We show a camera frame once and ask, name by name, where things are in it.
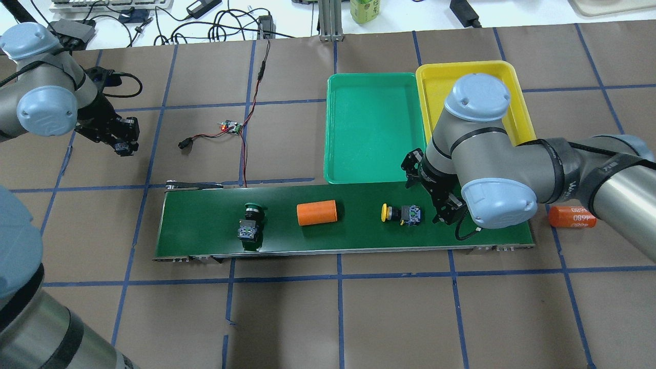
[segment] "green can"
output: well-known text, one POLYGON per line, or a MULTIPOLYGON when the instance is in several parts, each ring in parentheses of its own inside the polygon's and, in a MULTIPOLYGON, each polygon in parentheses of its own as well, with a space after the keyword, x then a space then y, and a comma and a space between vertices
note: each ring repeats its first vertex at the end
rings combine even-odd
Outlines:
POLYGON ((359 23, 367 23, 380 14, 380 0, 351 0, 351 16, 359 23))

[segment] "orange cylinder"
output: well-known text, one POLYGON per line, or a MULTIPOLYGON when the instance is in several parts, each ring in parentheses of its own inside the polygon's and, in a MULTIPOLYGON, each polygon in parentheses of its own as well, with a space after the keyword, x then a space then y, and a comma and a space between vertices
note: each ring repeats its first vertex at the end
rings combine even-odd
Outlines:
POLYGON ((296 205, 298 225, 314 225, 337 221, 337 204, 334 200, 308 202, 296 205))
POLYGON ((552 227, 592 228, 597 224, 597 218, 583 206, 552 206, 549 224, 552 227))

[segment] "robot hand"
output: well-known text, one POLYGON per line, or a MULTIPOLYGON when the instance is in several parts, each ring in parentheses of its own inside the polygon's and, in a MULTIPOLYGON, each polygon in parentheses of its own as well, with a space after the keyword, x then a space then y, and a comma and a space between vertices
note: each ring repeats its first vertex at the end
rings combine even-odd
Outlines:
POLYGON ((578 199, 656 261, 656 163, 644 141, 600 135, 578 142, 541 139, 512 146, 501 119, 506 86, 487 74, 460 78, 426 153, 416 149, 401 168, 408 186, 421 183, 451 224, 468 211, 480 228, 530 219, 537 204, 578 199), (462 198, 453 194, 462 185, 462 198))
POLYGON ((94 142, 110 145, 120 156, 138 150, 137 119, 116 114, 102 92, 105 86, 119 85, 121 76, 134 76, 99 67, 84 71, 37 23, 9 28, 0 37, 0 47, 18 70, 0 82, 0 142, 27 131, 59 136, 75 129, 94 142), (5 86, 15 77, 16 83, 5 86))

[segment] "green plastic bin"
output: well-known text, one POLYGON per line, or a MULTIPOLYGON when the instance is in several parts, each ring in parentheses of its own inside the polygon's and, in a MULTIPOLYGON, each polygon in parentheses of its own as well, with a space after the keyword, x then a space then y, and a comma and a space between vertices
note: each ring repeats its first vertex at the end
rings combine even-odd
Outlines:
POLYGON ((405 181, 405 155, 426 148, 413 73, 328 79, 323 176, 328 183, 405 181))

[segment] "green tray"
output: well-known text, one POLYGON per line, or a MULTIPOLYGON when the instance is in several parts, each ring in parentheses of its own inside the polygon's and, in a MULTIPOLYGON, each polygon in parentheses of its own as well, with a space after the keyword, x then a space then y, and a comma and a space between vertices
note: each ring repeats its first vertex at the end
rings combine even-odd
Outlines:
MULTIPOLYGON (((425 189, 421 185, 406 189, 403 182, 174 190, 168 191, 164 200, 155 260, 533 246, 526 222, 483 230, 466 241, 458 241, 454 237, 455 225, 433 224, 434 215, 425 189), (336 223, 298 225, 297 204, 333 199, 337 201, 336 223), (262 246, 255 252, 245 251, 237 239, 247 202, 267 207, 262 246), (422 223, 414 227, 383 223, 380 208, 384 202, 391 206, 420 206, 422 223)), ((466 234, 473 228, 468 217, 461 232, 466 234)))
POLYGON ((323 176, 328 183, 404 181, 405 155, 426 148, 412 73, 328 79, 323 176))

